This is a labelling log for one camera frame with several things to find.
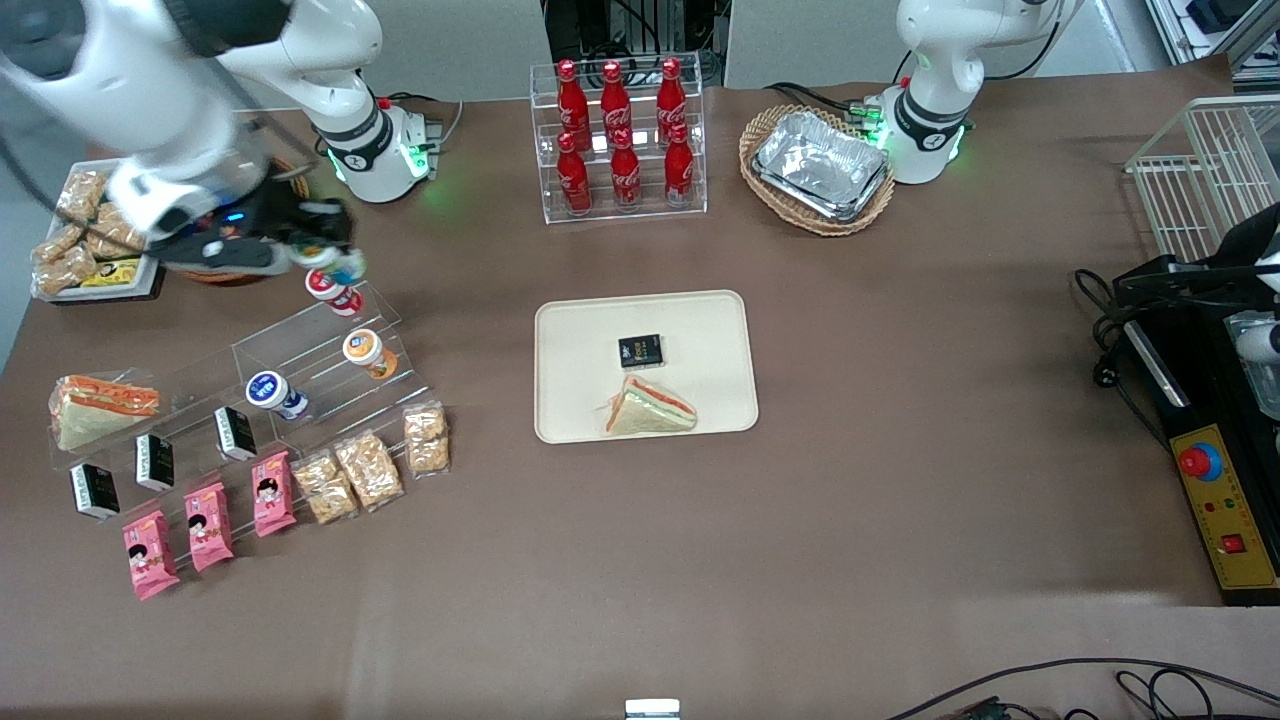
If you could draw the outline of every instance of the acrylic bottle rack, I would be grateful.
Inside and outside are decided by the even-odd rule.
[[[658,145],[658,88],[662,86],[662,60],[678,58],[681,85],[685,88],[685,123],[689,126],[689,149],[694,152],[694,191],[687,208],[676,209],[666,200],[666,149]],[[582,154],[591,187],[591,211],[582,218],[568,213],[561,191],[556,161],[559,147],[556,138],[563,132],[559,115],[559,79],[556,65],[534,65],[529,73],[529,102],[534,114],[534,150],[538,155],[538,179],[541,183],[543,217],[547,224],[645,215],[672,215],[707,211],[707,127],[703,113],[703,70],[696,53],[672,53],[622,58],[622,82],[631,97],[631,138],[640,159],[640,206],[622,213],[613,204],[611,154],[600,119],[600,94],[604,87],[604,60],[577,64],[577,79],[586,94],[591,120],[591,150]]]
[[[404,351],[398,333],[399,315],[371,284],[360,283],[356,288],[364,296],[364,306],[353,316],[339,316],[328,305],[316,304],[174,373],[148,377],[129,372],[111,377],[159,391],[161,411],[73,452],[59,450],[50,433],[54,469],[64,477],[81,462],[110,470],[120,512],[102,524],[116,529],[157,509],[164,511],[170,528],[186,528],[183,496],[207,484],[211,474],[218,473],[227,488],[228,511],[236,528],[233,538],[253,527],[253,498],[248,492],[253,462],[280,450],[289,450],[291,460],[297,460],[370,429],[392,451],[402,477],[408,477],[401,410],[411,401],[430,398],[431,391]],[[384,347],[396,354],[397,366],[389,378],[375,380],[343,356],[343,340],[356,328],[376,332]],[[248,404],[244,384],[260,370],[275,370],[306,393],[310,405],[303,418],[284,420]],[[214,411],[223,406],[248,416],[257,445],[255,460],[230,460],[218,451]],[[143,433],[173,445],[173,489],[155,493],[134,483],[134,438]],[[294,507],[303,506],[305,498],[296,498]],[[186,533],[173,536],[184,538]],[[174,544],[179,566],[186,564],[186,550],[184,539]]]

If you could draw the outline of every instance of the red bottle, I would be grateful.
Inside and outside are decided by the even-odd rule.
[[[604,92],[600,94],[600,113],[604,115],[604,137],[613,143],[618,129],[627,131],[627,146],[631,146],[631,99],[622,87],[622,65],[617,60],[604,61]]]
[[[564,132],[573,136],[573,147],[579,152],[586,152],[591,149],[591,120],[586,114],[586,94],[577,83],[577,69],[573,67],[573,60],[568,58],[561,60],[556,74],[559,76],[561,81],[561,124],[564,126]]]
[[[680,85],[680,59],[662,61],[662,87],[658,88],[658,145],[666,147],[671,128],[685,124],[685,87]]]
[[[572,133],[562,132],[557,141],[561,146],[561,158],[556,163],[556,169],[561,174],[564,204],[568,205],[570,215],[581,218],[591,211],[591,187],[586,182],[586,163],[577,154]]]
[[[618,128],[609,135],[613,141],[613,202],[620,213],[635,213],[640,209],[640,159],[631,149],[631,128]]]
[[[694,199],[694,151],[689,149],[689,126],[672,126],[667,147],[667,205],[689,208]]]

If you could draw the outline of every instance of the tray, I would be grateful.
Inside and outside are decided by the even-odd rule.
[[[119,165],[119,160],[86,160],[83,163],[76,163],[68,172],[87,172],[97,170],[100,173],[110,173]],[[61,218],[54,215],[49,223],[49,232],[45,238],[52,237],[55,232],[63,228],[67,222]],[[160,272],[160,263],[151,258],[150,255],[143,255],[138,261],[138,273],[133,277],[133,282],[129,284],[119,284],[114,287],[69,287],[58,295],[45,295],[42,292],[32,292],[32,297],[36,300],[44,300],[45,302],[52,302],[55,305],[69,305],[76,302],[105,302],[110,300],[154,300],[156,296],[155,286],[157,282],[157,273]]]
[[[534,319],[534,432],[550,445],[672,437],[604,433],[609,398],[622,388],[618,340],[662,336],[666,365],[636,374],[698,410],[687,433],[736,433],[759,416],[742,297],[731,290],[570,300]]]

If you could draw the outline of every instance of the table surface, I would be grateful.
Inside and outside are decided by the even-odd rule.
[[[563,719],[673,696],[691,719],[876,717],[1073,655],[1275,689],[1280,610],[1217,606],[1167,457],[1089,380],[1093,313],[1070,290],[1074,268],[1151,252],[1121,164],[1187,100],[1229,91],[1220,61],[989,83],[946,174],[844,240],[783,224],[739,177],[737,135],[773,94],[708,94],[705,217],[554,228],[527,106],[470,105],[439,181],[357,208],[370,279],[453,410],[453,473],[375,515],[244,541],[146,603],[118,533],[49,469],[54,379],[170,370],[307,299],[291,274],[32,304],[0,383],[0,707]],[[746,302],[755,428],[538,441],[540,305],[714,288]],[[1129,712],[1102,667],[991,689]]]

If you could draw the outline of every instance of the sandwich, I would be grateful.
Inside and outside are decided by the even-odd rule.
[[[160,393],[145,387],[67,375],[49,398],[58,448],[72,451],[156,414]]]
[[[698,411],[673,392],[627,375],[622,392],[613,398],[604,432],[611,436],[635,433],[678,433],[694,429]]]

